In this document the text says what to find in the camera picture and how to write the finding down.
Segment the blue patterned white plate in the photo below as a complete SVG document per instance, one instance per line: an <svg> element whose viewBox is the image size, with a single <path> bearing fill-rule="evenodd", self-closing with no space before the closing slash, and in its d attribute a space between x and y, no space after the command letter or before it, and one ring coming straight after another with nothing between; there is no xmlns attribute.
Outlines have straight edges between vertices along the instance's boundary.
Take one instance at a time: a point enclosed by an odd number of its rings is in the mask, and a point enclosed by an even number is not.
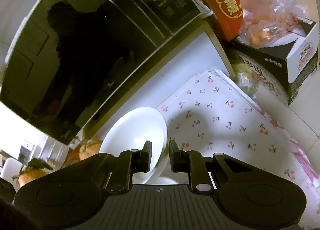
<svg viewBox="0 0 320 230"><path fill-rule="evenodd" d="M133 183L153 184L169 159L167 125L158 110L140 107L126 113L108 131L99 152L117 157L123 151L141 150L146 141L152 143L150 171L134 174Z"/></svg>

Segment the plain white plate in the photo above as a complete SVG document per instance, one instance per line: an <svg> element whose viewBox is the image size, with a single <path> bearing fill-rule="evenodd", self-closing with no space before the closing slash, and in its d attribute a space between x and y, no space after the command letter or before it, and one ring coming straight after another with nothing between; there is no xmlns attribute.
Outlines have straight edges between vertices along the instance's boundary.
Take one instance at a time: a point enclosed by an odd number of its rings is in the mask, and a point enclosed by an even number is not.
<svg viewBox="0 0 320 230"><path fill-rule="evenodd" d="M169 169L169 147L166 146L164 151L161 153L159 161L157 162L151 178L147 184L179 184L181 179L180 176L174 175Z"/></svg>

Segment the small wrapped yellowish item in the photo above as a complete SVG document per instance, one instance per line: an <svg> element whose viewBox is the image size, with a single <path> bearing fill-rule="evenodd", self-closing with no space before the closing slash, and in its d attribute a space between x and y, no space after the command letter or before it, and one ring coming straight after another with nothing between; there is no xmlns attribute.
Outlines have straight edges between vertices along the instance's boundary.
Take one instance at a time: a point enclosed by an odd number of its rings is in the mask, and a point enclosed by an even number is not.
<svg viewBox="0 0 320 230"><path fill-rule="evenodd" d="M259 88L255 72L253 72L249 65L240 62L233 63L232 68L235 73L234 82L248 96L253 97Z"/></svg>

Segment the white microwave oven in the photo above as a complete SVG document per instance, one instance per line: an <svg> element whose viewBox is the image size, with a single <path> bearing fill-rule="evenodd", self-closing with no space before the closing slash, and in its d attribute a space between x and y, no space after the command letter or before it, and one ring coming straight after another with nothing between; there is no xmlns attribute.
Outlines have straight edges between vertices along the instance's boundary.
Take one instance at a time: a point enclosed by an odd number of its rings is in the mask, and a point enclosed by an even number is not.
<svg viewBox="0 0 320 230"><path fill-rule="evenodd" d="M194 0L38 0L7 51L1 102L69 144L200 14Z"/></svg>

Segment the large orange citrus fruit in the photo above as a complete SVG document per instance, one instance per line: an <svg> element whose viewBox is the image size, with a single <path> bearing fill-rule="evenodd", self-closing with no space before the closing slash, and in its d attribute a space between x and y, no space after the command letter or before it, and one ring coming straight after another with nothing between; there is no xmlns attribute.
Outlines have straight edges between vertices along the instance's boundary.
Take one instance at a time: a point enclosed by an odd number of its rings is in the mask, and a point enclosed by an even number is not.
<svg viewBox="0 0 320 230"><path fill-rule="evenodd" d="M99 153L102 141L92 140L85 144L79 144L75 149L73 149L66 158L66 164L74 164L78 161L87 159L93 155Z"/></svg>

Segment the plastic bag of fruit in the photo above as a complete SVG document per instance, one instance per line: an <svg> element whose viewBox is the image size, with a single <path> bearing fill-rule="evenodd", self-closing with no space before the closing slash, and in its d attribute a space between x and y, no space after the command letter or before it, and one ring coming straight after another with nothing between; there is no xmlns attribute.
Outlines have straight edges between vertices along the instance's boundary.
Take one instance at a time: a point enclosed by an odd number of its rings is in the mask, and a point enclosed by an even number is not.
<svg viewBox="0 0 320 230"><path fill-rule="evenodd" d="M240 0L240 5L238 40L256 49L274 46L305 20L308 11L301 0Z"/></svg>

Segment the black white cardboard box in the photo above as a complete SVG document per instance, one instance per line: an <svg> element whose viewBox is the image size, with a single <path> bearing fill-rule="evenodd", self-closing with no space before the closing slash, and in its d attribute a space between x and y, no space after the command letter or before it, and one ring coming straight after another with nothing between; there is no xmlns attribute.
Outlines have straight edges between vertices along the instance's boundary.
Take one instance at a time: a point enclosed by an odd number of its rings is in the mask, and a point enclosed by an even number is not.
<svg viewBox="0 0 320 230"><path fill-rule="evenodd" d="M289 106L304 81L317 70L318 42L318 23L306 19L272 47L255 49L237 39L231 42L228 49L230 57L232 50L238 50L259 62L274 75L288 94L286 106Z"/></svg>

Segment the large orange with leaves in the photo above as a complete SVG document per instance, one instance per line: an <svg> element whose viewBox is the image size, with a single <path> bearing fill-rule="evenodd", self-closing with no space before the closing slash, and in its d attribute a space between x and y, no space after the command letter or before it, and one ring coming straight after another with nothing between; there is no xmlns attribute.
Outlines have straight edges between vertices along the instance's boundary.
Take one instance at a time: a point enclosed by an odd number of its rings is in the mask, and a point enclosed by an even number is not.
<svg viewBox="0 0 320 230"><path fill-rule="evenodd" d="M31 159L26 166L22 166L19 174L12 177L13 181L17 181L20 187L25 184L46 176L48 172L52 172L53 168L40 158Z"/></svg>

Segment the cherry print tablecloth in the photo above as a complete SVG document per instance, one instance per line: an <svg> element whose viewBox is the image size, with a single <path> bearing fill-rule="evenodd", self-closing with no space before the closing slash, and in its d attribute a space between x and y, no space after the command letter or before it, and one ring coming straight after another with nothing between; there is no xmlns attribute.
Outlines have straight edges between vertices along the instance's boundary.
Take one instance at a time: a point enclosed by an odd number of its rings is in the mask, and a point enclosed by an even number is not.
<svg viewBox="0 0 320 230"><path fill-rule="evenodd" d="M319 227L319 172L299 143L223 72L193 76L157 109L180 149L206 157L225 153L297 184L306 195L299 226Z"/></svg>

